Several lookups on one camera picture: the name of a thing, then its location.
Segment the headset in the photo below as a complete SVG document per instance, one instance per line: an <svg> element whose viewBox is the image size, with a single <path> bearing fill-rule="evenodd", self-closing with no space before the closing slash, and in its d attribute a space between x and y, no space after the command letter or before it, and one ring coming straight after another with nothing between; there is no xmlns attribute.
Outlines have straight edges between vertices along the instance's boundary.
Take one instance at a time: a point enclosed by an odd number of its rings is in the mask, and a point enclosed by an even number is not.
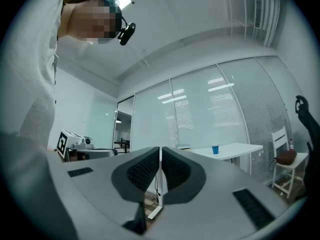
<svg viewBox="0 0 320 240"><path fill-rule="evenodd" d="M121 28L117 38L120 40L120 45L125 46L136 31L136 24L133 22L127 24L124 17L121 17L121 19L125 22L125 28Z"/></svg>

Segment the air vent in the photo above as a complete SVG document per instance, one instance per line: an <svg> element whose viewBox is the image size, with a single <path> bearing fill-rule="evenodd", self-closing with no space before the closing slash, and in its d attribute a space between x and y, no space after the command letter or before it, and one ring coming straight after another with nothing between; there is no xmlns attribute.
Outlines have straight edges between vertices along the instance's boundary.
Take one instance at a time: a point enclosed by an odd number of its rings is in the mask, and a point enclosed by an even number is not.
<svg viewBox="0 0 320 240"><path fill-rule="evenodd" d="M68 174L72 178L72 177L80 176L80 175L83 175L83 174L88 174L88 173L91 173L93 171L94 170L92 170L91 168L86 167L86 168L77 169L77 170L70 170L70 171L68 171Z"/></svg>
<svg viewBox="0 0 320 240"><path fill-rule="evenodd" d="M262 0L255 0L254 27L261 29Z"/></svg>
<svg viewBox="0 0 320 240"><path fill-rule="evenodd" d="M247 189L233 192L233 195L257 230L262 229L275 219Z"/></svg>

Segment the blue cup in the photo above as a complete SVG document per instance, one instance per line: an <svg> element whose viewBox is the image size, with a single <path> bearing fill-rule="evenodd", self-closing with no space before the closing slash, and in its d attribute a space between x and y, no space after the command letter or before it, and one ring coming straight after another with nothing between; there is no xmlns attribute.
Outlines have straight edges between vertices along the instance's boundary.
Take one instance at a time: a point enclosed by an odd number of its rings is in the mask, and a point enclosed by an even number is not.
<svg viewBox="0 0 320 240"><path fill-rule="evenodd" d="M212 146L212 151L216 155L219 153L219 145L213 145Z"/></svg>

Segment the bottle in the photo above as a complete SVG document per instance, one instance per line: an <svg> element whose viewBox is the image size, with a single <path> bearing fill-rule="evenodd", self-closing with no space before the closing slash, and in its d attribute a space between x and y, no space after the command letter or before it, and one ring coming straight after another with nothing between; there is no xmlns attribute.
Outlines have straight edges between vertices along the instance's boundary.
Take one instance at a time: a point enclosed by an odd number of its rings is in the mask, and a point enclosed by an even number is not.
<svg viewBox="0 0 320 240"><path fill-rule="evenodd" d="M290 150L294 150L294 142L292 138L290 139L289 147L290 147Z"/></svg>

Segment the white chair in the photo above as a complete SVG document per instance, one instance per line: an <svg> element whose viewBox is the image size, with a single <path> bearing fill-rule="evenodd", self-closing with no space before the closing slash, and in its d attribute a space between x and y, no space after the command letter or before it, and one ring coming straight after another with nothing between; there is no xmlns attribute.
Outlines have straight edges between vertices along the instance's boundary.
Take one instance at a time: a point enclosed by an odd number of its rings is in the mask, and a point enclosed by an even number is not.
<svg viewBox="0 0 320 240"><path fill-rule="evenodd" d="M272 143L273 143L274 158L277 157L277 148L281 147L282 145L286 144L286 150L289 150L288 137L287 137L285 127L283 127L281 130L278 130L275 133L272 133ZM294 184L294 179L297 179L303 183L303 178L295 176L295 173L296 173L296 168L303 161L305 161L304 168L306 168L307 157L308 157L307 153L297 153L296 157L294 159L294 162L290 165L283 165L283 164L276 163L274 166L272 187L276 187L276 188L280 189L281 191L283 191L284 193L287 194L286 198L289 198L291 190L292 190L292 186ZM288 176L291 177L291 179L288 182L284 183L282 186L275 183L278 166L292 171L292 174L289 174L289 173L287 174ZM288 184L290 184L289 190L286 190L285 186L287 186Z"/></svg>

